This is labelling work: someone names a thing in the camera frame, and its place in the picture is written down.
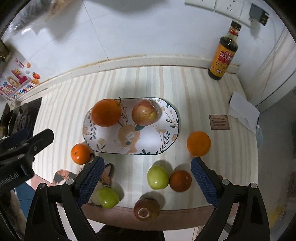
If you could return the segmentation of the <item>green apple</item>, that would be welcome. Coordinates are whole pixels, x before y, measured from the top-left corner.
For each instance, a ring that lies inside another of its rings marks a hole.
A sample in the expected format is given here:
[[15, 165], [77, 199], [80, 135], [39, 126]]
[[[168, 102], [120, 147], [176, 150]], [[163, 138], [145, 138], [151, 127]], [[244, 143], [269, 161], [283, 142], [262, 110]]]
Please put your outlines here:
[[100, 188], [95, 192], [95, 195], [99, 204], [108, 209], [112, 209], [120, 201], [119, 195], [109, 187]]
[[169, 184], [169, 175], [162, 166], [153, 165], [148, 170], [147, 182], [154, 190], [165, 189]]

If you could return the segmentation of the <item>white wall sockets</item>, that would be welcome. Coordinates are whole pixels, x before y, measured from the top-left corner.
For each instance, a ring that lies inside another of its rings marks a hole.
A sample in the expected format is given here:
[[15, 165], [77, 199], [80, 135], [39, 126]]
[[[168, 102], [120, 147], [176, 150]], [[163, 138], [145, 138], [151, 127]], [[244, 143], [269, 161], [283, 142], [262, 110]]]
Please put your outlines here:
[[233, 20], [251, 27], [249, 12], [251, 4], [240, 0], [185, 0], [186, 5], [214, 11], [221, 15], [228, 16]]

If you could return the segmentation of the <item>soy sauce bottle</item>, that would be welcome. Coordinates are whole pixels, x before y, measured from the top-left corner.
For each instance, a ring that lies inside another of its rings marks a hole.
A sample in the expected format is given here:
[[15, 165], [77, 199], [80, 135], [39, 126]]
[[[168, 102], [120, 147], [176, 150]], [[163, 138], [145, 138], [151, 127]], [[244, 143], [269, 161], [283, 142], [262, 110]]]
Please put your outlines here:
[[238, 50], [237, 37], [240, 29], [241, 25], [232, 21], [228, 33], [220, 38], [212, 63], [208, 68], [208, 75], [212, 79], [220, 80], [228, 69]]

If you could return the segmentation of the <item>large orange with stem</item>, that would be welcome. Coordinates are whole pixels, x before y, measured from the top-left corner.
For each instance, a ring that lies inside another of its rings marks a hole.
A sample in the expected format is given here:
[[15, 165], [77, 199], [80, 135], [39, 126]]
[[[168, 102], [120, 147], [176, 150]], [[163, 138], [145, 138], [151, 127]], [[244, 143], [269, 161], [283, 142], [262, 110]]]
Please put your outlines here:
[[115, 99], [103, 99], [97, 102], [91, 110], [93, 123], [100, 127], [115, 125], [121, 118], [121, 105]]

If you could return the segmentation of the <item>striped table cloth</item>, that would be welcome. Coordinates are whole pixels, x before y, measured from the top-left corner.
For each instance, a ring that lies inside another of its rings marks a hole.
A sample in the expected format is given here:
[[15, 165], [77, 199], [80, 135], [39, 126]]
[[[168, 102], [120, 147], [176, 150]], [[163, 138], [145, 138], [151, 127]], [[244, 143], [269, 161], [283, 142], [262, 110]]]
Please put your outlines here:
[[176, 66], [121, 68], [53, 85], [44, 92], [34, 132], [50, 128], [55, 137], [33, 169], [49, 182], [61, 169], [78, 173], [70, 152], [85, 142], [114, 166], [111, 187], [120, 197], [111, 209], [85, 204], [88, 218], [160, 230], [201, 226], [213, 207], [197, 182], [181, 193], [153, 190], [147, 172], [155, 164], [169, 173], [190, 171], [187, 139], [205, 132], [211, 148], [202, 159], [210, 169], [236, 185], [257, 182], [255, 134], [228, 114], [234, 92], [244, 93], [234, 74], [216, 81], [205, 69]]

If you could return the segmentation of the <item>bright orange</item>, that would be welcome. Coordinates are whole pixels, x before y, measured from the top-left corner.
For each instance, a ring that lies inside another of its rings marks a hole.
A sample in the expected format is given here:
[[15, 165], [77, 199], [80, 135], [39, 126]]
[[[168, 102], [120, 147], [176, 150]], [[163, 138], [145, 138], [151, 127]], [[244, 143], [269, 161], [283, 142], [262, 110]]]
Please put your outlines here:
[[211, 149], [211, 139], [205, 132], [193, 132], [187, 139], [187, 149], [195, 157], [204, 156]]

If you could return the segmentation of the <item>small orange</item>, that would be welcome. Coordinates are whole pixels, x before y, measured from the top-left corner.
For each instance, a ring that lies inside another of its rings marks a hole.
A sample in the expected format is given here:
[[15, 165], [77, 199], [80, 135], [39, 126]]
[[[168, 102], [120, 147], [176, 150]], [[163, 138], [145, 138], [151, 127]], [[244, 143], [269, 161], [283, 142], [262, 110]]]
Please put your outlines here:
[[76, 144], [71, 149], [71, 159], [78, 165], [86, 164], [91, 157], [91, 151], [85, 144]]

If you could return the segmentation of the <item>white paper napkin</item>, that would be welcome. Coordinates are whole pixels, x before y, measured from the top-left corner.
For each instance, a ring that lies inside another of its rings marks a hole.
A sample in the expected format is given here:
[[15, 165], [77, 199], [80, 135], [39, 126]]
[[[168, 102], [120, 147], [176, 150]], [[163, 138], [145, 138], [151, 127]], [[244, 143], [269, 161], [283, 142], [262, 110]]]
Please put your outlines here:
[[256, 134], [260, 112], [236, 91], [233, 92], [230, 98], [228, 114], [238, 119], [247, 129]]

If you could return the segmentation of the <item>oval floral plate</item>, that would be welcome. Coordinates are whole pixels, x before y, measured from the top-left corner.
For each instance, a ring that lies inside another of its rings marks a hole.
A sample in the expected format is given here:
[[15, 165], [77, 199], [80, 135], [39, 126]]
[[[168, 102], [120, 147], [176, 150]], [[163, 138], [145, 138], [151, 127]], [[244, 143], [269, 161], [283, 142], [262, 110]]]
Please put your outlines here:
[[132, 120], [132, 109], [143, 98], [123, 98], [121, 118], [110, 127], [93, 123], [91, 111], [83, 123], [83, 138], [95, 152], [128, 155], [159, 155], [177, 139], [180, 118], [177, 109], [164, 99], [148, 98], [159, 111], [158, 120], [149, 126], [138, 126]]

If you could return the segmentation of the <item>brown label patch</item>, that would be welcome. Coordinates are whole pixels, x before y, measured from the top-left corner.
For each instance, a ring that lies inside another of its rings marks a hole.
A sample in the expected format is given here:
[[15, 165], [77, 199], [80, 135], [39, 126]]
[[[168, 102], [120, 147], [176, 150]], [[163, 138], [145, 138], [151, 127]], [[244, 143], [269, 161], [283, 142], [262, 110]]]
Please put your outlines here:
[[229, 119], [227, 115], [210, 114], [211, 130], [230, 130]]

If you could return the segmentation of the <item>black gas stove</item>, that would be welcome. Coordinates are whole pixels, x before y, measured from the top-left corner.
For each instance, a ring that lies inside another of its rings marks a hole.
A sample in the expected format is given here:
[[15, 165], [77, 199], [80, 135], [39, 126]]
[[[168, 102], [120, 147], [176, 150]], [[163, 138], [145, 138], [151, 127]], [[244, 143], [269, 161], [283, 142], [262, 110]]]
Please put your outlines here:
[[41, 103], [42, 99], [38, 98], [15, 109], [11, 109], [6, 103], [1, 111], [1, 138], [11, 136], [24, 128], [28, 130], [28, 137], [32, 137]]

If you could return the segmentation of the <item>red yellow apple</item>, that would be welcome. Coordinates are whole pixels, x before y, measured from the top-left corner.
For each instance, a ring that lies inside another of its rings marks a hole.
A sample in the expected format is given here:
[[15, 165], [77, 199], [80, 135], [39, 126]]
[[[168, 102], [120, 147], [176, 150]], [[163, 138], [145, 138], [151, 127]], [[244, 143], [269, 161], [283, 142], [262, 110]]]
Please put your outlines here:
[[159, 118], [158, 109], [148, 99], [139, 101], [132, 110], [132, 120], [138, 126], [148, 126]]

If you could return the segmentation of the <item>black power adapter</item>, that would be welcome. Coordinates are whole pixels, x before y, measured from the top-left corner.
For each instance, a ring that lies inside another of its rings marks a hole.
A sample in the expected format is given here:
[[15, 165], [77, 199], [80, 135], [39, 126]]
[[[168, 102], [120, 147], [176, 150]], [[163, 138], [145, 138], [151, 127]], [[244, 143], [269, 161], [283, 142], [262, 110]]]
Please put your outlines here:
[[261, 7], [255, 4], [251, 4], [249, 16], [252, 20], [258, 21], [263, 26], [266, 25], [267, 20], [269, 18], [269, 14], [265, 10], [263, 10]]

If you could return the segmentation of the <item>dark red apple front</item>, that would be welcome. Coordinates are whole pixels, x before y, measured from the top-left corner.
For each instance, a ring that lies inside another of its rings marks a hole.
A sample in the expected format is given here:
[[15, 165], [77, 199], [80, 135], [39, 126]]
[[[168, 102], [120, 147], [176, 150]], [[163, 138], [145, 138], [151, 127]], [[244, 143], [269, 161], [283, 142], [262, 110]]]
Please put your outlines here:
[[138, 220], [148, 221], [157, 218], [160, 210], [160, 205], [155, 199], [141, 198], [135, 203], [133, 213]]

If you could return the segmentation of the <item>dark orange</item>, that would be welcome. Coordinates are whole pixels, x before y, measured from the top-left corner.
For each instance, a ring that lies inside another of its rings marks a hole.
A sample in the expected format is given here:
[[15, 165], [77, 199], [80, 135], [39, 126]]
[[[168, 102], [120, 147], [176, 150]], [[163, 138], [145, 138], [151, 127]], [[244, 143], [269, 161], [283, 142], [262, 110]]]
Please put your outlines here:
[[185, 192], [191, 187], [192, 177], [189, 172], [178, 170], [171, 174], [169, 184], [175, 192]]

